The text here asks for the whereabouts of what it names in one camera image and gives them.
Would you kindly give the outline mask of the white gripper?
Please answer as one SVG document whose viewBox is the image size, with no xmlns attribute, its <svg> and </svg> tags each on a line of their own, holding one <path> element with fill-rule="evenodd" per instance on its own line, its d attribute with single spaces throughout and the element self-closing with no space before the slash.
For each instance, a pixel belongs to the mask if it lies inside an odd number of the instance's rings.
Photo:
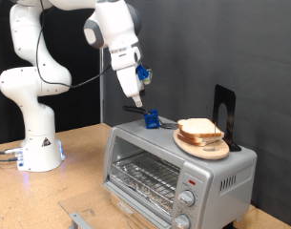
<svg viewBox="0 0 291 229">
<path fill-rule="evenodd" d="M 137 46 L 123 48 L 111 53 L 112 68 L 116 71 L 120 86 L 127 97 L 132 97 L 137 108 L 143 106 L 139 92 L 141 82 L 136 68 L 140 64 L 141 52 Z"/>
</svg>

